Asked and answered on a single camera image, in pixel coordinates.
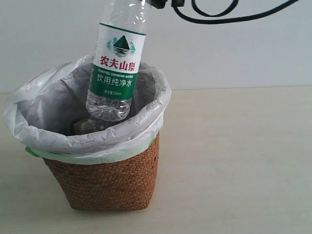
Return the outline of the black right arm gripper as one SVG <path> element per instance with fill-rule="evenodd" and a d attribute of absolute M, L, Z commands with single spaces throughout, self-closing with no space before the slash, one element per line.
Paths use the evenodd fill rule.
<path fill-rule="evenodd" d="M 156 9 L 163 9 L 167 2 L 171 7 L 183 7 L 185 4 L 185 0 L 147 0 L 146 2 Z"/>

